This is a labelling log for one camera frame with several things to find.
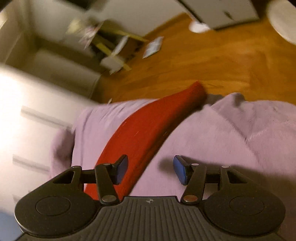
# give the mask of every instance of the circular pad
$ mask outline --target circular pad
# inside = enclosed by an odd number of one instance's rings
[[[61,215],[69,210],[70,201],[64,197],[45,197],[36,204],[36,209],[45,216]]]
[[[204,201],[209,220],[236,235],[273,232],[285,217],[285,206],[275,195],[256,185],[230,184]]]

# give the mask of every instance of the ribbed black surface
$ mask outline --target ribbed black surface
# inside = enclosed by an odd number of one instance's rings
[[[175,197],[126,197],[119,205],[102,208],[96,219],[76,234],[59,239],[38,239],[23,235],[19,240],[243,241],[250,239],[222,233],[204,219],[198,208],[182,205]],[[259,240],[282,239],[275,234],[252,238],[252,241]]]

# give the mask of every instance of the black device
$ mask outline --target black device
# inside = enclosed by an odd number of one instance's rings
[[[126,155],[94,170],[71,167],[16,204],[24,232],[17,240],[283,240],[275,233],[285,217],[278,197],[229,166],[207,169],[181,156],[173,164],[187,185],[180,202],[175,196],[126,196],[121,202],[113,185],[128,168]],[[97,184],[99,201],[83,192],[84,183]],[[219,190],[202,200],[206,183]]]

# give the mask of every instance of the white round object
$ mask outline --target white round object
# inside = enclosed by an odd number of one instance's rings
[[[296,7],[288,0],[275,0],[267,6],[273,28],[288,42],[296,45]]]
[[[189,25],[189,30],[194,33],[203,33],[209,31],[210,28],[205,23],[200,23],[196,20],[192,20],[192,22]]]

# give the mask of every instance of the metal rivet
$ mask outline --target metal rivet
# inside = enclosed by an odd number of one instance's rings
[[[198,200],[198,197],[195,196],[195,195],[186,195],[186,196],[183,197],[183,200],[185,202],[195,202],[195,201]]]
[[[105,195],[102,197],[103,202],[114,202],[116,199],[117,198],[114,195]]]

